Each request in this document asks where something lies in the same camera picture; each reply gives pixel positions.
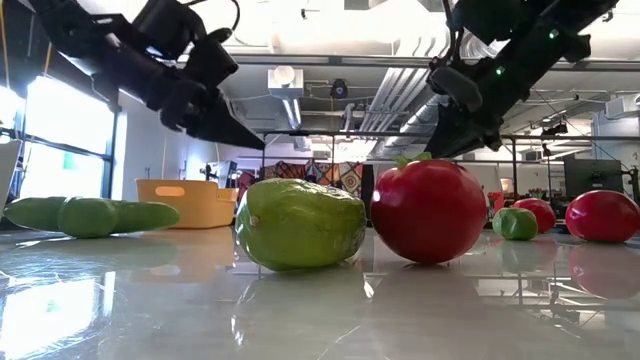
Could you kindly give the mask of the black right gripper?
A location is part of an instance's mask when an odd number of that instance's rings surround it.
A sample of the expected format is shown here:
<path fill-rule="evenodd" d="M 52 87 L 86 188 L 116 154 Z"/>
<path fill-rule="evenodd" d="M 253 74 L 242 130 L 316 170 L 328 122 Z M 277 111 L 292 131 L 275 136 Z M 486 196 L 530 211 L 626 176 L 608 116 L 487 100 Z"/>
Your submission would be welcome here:
<path fill-rule="evenodd" d="M 425 150 L 434 158 L 453 158 L 483 146 L 499 150 L 503 143 L 502 120 L 484 106 L 477 87 L 463 87 L 452 94 L 457 110 L 439 107 L 438 121 Z"/>

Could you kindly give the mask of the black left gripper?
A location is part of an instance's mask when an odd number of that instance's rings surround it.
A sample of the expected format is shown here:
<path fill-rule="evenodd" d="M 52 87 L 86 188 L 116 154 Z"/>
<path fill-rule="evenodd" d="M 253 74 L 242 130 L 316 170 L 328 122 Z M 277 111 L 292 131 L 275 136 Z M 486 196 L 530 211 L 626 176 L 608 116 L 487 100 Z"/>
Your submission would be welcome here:
<path fill-rule="evenodd" d="M 160 67 L 145 76 L 144 102 L 160 122 L 200 140 L 263 150 L 265 142 L 238 120 L 227 98 L 203 75 Z"/>

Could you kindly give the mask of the red tomato with green leaf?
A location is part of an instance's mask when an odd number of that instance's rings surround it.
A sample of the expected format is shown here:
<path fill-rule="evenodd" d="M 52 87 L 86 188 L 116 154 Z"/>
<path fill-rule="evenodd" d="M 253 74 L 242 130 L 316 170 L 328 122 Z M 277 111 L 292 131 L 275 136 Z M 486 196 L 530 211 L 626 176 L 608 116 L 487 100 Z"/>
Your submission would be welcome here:
<path fill-rule="evenodd" d="M 487 206 L 481 184 L 464 167 L 427 155 L 381 173 L 370 202 L 371 221 L 395 254 L 421 264 L 464 255 L 478 240 Z"/>

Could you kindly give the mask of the green lime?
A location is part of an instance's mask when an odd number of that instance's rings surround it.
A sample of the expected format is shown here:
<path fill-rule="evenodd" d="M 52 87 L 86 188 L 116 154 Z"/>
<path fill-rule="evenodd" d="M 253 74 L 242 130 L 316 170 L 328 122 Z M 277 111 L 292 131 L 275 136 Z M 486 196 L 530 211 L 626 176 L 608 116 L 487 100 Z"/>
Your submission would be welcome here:
<path fill-rule="evenodd" d="M 502 208 L 492 219 L 494 232 L 506 240 L 528 241 L 538 234 L 537 218 L 523 208 Z"/>
<path fill-rule="evenodd" d="M 101 198 L 69 198 L 58 212 L 59 229 L 75 238 L 108 236 L 116 227 L 117 221 L 115 206 Z"/>

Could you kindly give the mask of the white ceiling box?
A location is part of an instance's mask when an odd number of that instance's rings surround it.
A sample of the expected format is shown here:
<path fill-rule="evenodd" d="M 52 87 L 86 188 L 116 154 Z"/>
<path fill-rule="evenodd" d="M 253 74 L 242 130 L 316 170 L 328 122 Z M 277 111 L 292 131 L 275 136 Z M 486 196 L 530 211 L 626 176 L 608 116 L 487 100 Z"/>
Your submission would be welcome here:
<path fill-rule="evenodd" d="M 280 99 L 296 99 L 304 95 L 304 72 L 302 69 L 280 65 L 268 70 L 267 89 Z"/>

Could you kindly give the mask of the yellow plastic basket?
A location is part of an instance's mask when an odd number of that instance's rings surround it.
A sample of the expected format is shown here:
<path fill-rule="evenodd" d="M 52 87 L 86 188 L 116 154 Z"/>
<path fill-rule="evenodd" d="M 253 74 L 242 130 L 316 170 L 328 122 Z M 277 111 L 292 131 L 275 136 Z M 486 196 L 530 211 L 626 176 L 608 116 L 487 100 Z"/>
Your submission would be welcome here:
<path fill-rule="evenodd" d="M 137 179 L 139 202 L 160 202 L 180 214 L 177 229 L 229 226 L 235 216 L 238 190 L 201 180 Z"/>

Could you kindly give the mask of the black pipe rack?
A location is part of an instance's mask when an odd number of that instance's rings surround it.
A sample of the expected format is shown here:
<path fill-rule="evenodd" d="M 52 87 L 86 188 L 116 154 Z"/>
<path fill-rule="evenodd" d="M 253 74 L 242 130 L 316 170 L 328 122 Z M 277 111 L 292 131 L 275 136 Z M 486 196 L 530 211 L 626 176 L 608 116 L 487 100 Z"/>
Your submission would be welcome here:
<path fill-rule="evenodd" d="M 364 138 L 427 138 L 426 133 L 411 133 L 411 132 L 367 132 L 367 131 L 329 131 L 329 130 L 266 130 L 262 131 L 261 135 L 266 138 L 268 135 L 287 135 L 291 137 L 309 137 L 309 136 L 327 136 L 335 139 L 336 137 L 364 137 Z M 550 142 L 559 140 L 568 141 L 588 141 L 593 146 L 597 145 L 597 141 L 610 141 L 610 142 L 640 142 L 640 137 L 635 136 L 552 136 L 552 135 L 514 135 L 505 134 L 500 135 L 501 140 L 509 141 L 512 147 L 515 147 L 517 142 L 522 140 L 536 140 L 540 142 Z M 626 170 L 623 174 L 629 174 L 632 178 L 632 194 L 633 199 L 640 205 L 640 184 L 637 185 L 639 177 L 637 176 L 638 170 Z"/>

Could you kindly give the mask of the colourful patterned cloth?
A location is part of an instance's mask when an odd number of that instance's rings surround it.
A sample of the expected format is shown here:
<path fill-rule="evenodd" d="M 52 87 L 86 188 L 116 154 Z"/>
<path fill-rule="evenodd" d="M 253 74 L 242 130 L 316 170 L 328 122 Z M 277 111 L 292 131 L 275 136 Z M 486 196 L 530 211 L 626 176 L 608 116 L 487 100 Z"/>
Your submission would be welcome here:
<path fill-rule="evenodd" d="M 333 186 L 353 195 L 362 193 L 363 165 L 357 162 L 322 163 L 309 160 L 305 164 L 279 161 L 256 172 L 242 171 L 236 185 L 239 197 L 254 183 L 261 179 L 293 178 L 302 179 L 323 186 Z"/>

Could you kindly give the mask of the black monitor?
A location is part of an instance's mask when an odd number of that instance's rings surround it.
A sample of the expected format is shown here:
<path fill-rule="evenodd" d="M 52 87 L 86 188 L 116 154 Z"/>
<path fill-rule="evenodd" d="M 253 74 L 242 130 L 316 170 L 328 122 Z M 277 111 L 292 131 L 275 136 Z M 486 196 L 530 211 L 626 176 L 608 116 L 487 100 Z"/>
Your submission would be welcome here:
<path fill-rule="evenodd" d="M 564 161 L 564 174 L 569 197 L 592 190 L 624 190 L 621 163 L 617 160 L 568 159 Z"/>

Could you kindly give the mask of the white ceiling unit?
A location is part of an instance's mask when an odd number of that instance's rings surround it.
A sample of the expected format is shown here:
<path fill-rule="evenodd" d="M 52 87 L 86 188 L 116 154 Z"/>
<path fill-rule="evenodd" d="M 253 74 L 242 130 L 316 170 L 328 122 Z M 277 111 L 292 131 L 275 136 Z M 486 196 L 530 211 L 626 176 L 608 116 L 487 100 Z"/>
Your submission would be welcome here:
<path fill-rule="evenodd" d="M 605 103 L 608 119 L 640 117 L 640 93 L 626 94 Z"/>

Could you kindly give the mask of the silver ceiling duct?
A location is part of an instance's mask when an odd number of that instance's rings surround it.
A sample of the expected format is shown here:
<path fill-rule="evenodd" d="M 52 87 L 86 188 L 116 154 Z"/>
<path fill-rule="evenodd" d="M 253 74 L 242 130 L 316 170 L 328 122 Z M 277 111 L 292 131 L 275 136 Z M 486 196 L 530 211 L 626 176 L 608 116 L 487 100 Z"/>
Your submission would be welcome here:
<path fill-rule="evenodd" d="M 368 107 L 360 132 L 382 132 L 425 89 L 426 68 L 389 68 Z"/>

